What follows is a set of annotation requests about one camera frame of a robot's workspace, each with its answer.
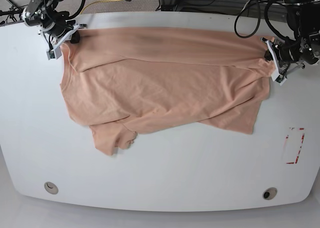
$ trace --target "t-shirt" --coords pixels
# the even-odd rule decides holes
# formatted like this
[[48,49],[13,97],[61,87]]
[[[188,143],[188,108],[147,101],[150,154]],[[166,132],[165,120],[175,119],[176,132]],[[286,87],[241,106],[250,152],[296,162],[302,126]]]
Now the t-shirt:
[[80,30],[63,46],[61,91],[72,120],[107,155],[138,134],[188,123],[251,134],[274,63],[260,37],[123,27]]

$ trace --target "table surface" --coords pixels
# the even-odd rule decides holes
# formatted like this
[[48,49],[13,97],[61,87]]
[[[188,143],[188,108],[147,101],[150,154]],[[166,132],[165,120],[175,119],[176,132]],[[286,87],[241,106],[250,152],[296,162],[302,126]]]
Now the table surface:
[[[230,32],[234,20],[187,12],[77,18],[90,29]],[[249,33],[255,24],[256,19],[241,18],[238,30]],[[292,34],[285,23],[274,26]],[[37,31],[23,23],[0,27],[0,145],[19,193],[76,205],[166,212],[276,206],[300,202],[310,193],[320,166],[318,66],[293,73],[283,86],[271,85],[252,135],[192,123],[138,135],[130,149],[106,156],[94,148],[91,131],[70,120],[59,87],[63,59],[47,60],[48,45]],[[264,21],[258,34],[272,35]],[[297,164],[286,164],[295,149],[284,146],[289,128],[305,128]],[[56,184],[59,193],[47,193],[45,182]],[[263,192],[271,187],[277,188],[277,196],[264,200]]]

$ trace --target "yellow cable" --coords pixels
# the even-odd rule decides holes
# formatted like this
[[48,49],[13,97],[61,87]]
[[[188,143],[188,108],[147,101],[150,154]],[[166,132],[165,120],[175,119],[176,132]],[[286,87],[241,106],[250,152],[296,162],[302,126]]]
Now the yellow cable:
[[93,5],[93,4],[96,4],[96,3],[104,3],[104,2],[120,2],[120,1],[123,1],[123,0],[98,0],[98,1],[95,1],[95,2],[92,2],[88,5],[86,5],[82,11],[80,12],[80,14],[82,14],[84,12],[85,9],[87,9],[89,6]]

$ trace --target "t-shirt sleeve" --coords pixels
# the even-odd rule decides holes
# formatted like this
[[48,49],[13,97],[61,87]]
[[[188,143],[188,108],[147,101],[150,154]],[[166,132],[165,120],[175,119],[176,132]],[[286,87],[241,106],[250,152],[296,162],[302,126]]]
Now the t-shirt sleeve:
[[115,148],[127,149],[134,143],[135,131],[127,129],[119,121],[89,126],[92,131],[94,146],[108,156],[112,156]]

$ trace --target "cable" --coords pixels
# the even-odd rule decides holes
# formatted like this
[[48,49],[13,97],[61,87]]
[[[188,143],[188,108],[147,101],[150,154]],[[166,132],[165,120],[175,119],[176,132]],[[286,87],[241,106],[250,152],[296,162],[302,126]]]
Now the cable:
[[66,20],[72,20],[76,18],[79,14],[81,14],[81,12],[84,10],[85,3],[86,0],[82,0],[79,9],[73,15],[69,16]]
[[251,2],[251,0],[248,0],[248,1],[244,4],[244,6],[243,6],[243,8],[242,8],[241,11],[243,11],[243,10],[247,7],[247,5],[249,5],[250,2]]
[[194,6],[194,7],[207,7],[207,6],[210,6],[215,1],[216,0],[212,0],[209,4],[191,4],[183,0],[183,2],[186,3],[187,5]]
[[8,15],[4,21],[5,24],[8,24],[8,19],[9,19],[10,15]]
[[274,26],[271,24],[271,22],[270,22],[270,20],[269,20],[269,16],[268,16],[268,11],[269,11],[269,8],[271,7],[271,5],[273,4],[273,3],[276,3],[276,2],[281,2],[281,1],[283,1],[283,0],[270,0],[267,4],[266,4],[266,6],[265,6],[265,8],[264,8],[264,19],[265,19],[265,22],[266,22],[266,24],[268,25],[268,27],[270,28],[270,30],[272,30],[272,32],[277,36],[277,37],[279,37],[279,38],[281,38],[282,40],[288,40],[289,39],[289,37],[287,36],[284,36],[284,35],[282,35],[276,28],[274,28]]
[[[243,9],[245,9],[247,5],[250,5],[251,1],[252,0],[249,0],[249,2],[244,5]],[[246,14],[246,17],[249,17],[249,13],[250,13],[250,7],[248,8],[248,13]]]
[[161,3],[160,3],[160,0],[159,0],[159,5],[158,5],[158,7],[157,7],[157,8],[155,8],[155,10],[154,10],[154,11],[155,11],[155,12],[159,11],[159,10],[161,9],[160,7],[161,7]]
[[254,0],[255,1],[255,5],[257,6],[257,10],[258,10],[258,21],[256,23],[256,27],[254,29],[254,31],[249,34],[249,35],[245,35],[245,36],[242,36],[238,33],[237,31],[237,22],[240,18],[240,16],[242,15],[242,13],[246,10],[246,8],[244,8],[236,17],[235,21],[234,21],[234,32],[235,34],[240,37],[240,38],[243,38],[243,39],[247,39],[247,38],[250,38],[252,37],[255,33],[257,33],[258,29],[259,29],[259,26],[260,26],[260,22],[261,22],[261,9],[260,9],[260,2],[258,0]]
[[92,2],[88,5],[86,5],[82,11],[80,12],[80,15],[84,12],[85,9],[87,9],[89,6],[93,5],[93,4],[97,4],[97,3],[106,3],[106,2],[120,2],[120,1],[123,1],[123,0],[98,0],[98,1],[95,1],[95,2]]
[[49,35],[49,38],[48,38],[49,49],[51,51],[53,50],[53,46],[52,46],[52,40],[50,40],[50,38],[51,38],[51,34]]
[[46,13],[46,15],[49,17],[49,19],[50,19],[53,23],[55,23],[58,27],[61,27],[61,28],[66,29],[66,30],[70,30],[70,31],[71,31],[71,30],[74,29],[73,26],[68,26],[68,25],[59,24],[55,19],[53,19],[53,18],[51,17],[51,15],[49,15],[49,13],[48,13],[48,11],[47,11],[47,2],[46,2],[46,0],[43,0],[43,3],[44,3],[45,13]]

